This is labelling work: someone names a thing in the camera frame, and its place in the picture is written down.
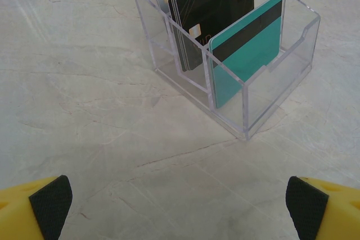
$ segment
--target acrylic organizer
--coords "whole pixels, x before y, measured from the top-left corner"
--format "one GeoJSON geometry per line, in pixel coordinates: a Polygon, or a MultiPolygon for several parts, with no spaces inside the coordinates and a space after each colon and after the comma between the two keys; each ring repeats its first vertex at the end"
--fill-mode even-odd
{"type": "MultiPolygon", "coordinates": [[[[254,11],[268,1],[254,0],[254,11]]],[[[311,71],[320,15],[300,0],[282,0],[278,54],[244,81],[209,52],[209,45],[202,46],[165,14],[156,0],[136,4],[155,71],[238,138],[250,139],[311,71]],[[174,35],[199,50],[201,65],[183,71],[174,35]]]]}

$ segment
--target black card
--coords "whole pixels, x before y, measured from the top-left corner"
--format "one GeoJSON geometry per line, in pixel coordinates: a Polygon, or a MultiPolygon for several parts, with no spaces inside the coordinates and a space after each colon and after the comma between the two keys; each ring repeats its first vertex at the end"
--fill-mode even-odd
{"type": "MultiPolygon", "coordinates": [[[[170,7],[173,18],[200,44],[209,40],[254,9],[254,0],[173,0],[170,7]]],[[[193,70],[203,62],[201,50],[183,35],[177,40],[183,46],[181,64],[183,70],[193,70]]]]}
{"type": "MultiPolygon", "coordinates": [[[[173,6],[173,0],[168,0],[169,1],[169,9],[170,9],[170,13],[171,13],[171,17],[175,22],[178,22],[176,20],[176,15],[175,15],[175,10],[174,10],[174,6],[173,6]]],[[[183,71],[187,71],[188,67],[187,67],[187,61],[185,61],[185,56],[183,54],[183,48],[182,48],[182,43],[181,43],[181,35],[183,35],[177,28],[173,28],[174,30],[174,37],[175,37],[175,42],[176,42],[176,46],[179,52],[179,58],[180,58],[180,63],[181,63],[181,68],[183,71]]]]}

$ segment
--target black magnetic stripe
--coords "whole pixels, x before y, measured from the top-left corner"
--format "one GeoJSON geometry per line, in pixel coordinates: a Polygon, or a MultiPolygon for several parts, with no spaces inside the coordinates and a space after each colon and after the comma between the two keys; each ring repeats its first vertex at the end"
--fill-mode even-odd
{"type": "Polygon", "coordinates": [[[253,39],[276,19],[281,17],[282,13],[282,0],[272,6],[266,12],[261,14],[254,21],[249,23],[239,32],[237,32],[230,39],[227,39],[221,45],[213,50],[213,55],[220,61],[224,61],[247,42],[253,39]]]}

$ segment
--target marble surface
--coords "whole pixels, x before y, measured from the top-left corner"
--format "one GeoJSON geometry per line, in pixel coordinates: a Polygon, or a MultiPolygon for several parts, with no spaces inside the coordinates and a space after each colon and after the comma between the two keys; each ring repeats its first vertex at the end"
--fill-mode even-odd
{"type": "Polygon", "coordinates": [[[0,188],[65,174],[61,239],[298,239],[292,175],[360,188],[360,0],[249,142],[152,71],[134,0],[0,0],[0,188]]]}

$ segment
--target teal card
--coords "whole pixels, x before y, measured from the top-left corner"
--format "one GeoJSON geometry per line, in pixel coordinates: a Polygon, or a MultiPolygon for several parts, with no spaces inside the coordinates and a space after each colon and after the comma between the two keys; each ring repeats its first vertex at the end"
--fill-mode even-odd
{"type": "MultiPolygon", "coordinates": [[[[280,51],[282,0],[269,0],[209,41],[209,51],[242,81],[267,66],[280,51]]],[[[226,104],[241,85],[212,61],[216,107],[226,104]]]]}

